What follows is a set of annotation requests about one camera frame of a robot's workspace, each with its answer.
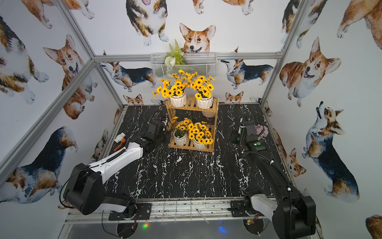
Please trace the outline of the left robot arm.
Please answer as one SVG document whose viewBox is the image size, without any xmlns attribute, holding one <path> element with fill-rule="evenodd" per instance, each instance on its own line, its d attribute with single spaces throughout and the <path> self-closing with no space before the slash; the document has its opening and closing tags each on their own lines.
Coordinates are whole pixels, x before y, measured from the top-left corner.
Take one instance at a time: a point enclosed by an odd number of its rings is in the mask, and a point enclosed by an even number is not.
<svg viewBox="0 0 382 239">
<path fill-rule="evenodd" d="M 83 215 L 96 210 L 109 210 L 132 218 L 137 214 L 135 201 L 130 196 L 106 196 L 104 184 L 118 171 L 153 151 L 165 137 L 165 124 L 158 119 L 132 140 L 121 133 L 115 138 L 119 146 L 114 153 L 97 162 L 80 163 L 73 169 L 59 194 L 62 208 L 77 209 Z"/>
</svg>

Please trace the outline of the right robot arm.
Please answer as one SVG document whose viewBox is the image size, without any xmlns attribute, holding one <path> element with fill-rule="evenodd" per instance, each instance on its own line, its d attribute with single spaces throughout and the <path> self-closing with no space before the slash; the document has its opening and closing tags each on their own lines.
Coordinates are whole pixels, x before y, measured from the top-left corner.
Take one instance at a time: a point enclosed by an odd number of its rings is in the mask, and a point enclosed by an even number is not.
<svg viewBox="0 0 382 239">
<path fill-rule="evenodd" d="M 274 200 L 262 193 L 246 196 L 244 201 L 247 212 L 258 212 L 269 219 L 280 239 L 299 239 L 314 235 L 314 200 L 310 196 L 303 196 L 275 163 L 272 152 L 258 139 L 253 121 L 240 122 L 237 133 L 232 141 L 242 148 L 248 164 L 257 167 L 265 176 L 274 194 Z"/>
</svg>

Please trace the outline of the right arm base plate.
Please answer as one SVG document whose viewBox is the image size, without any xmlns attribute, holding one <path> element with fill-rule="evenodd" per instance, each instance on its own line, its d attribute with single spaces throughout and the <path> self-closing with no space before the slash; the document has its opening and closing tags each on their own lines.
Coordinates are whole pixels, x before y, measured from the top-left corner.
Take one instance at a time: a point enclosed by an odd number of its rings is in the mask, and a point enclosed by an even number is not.
<svg viewBox="0 0 382 239">
<path fill-rule="evenodd" d="M 244 200 L 230 201 L 230 207 L 228 208 L 228 211 L 231 212 L 232 217 L 234 218 L 255 217 L 257 215 L 257 212 L 247 206 Z"/>
</svg>

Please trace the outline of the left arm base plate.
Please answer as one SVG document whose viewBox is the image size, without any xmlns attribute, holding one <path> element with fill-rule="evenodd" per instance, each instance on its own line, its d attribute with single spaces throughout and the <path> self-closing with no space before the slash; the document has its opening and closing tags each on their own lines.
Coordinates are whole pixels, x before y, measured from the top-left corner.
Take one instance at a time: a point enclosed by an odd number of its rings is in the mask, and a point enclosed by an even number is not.
<svg viewBox="0 0 382 239">
<path fill-rule="evenodd" d="M 111 211 L 108 219 L 110 221 L 149 220 L 151 209 L 151 203 L 138 203 L 133 206 L 128 206 L 122 213 Z"/>
</svg>

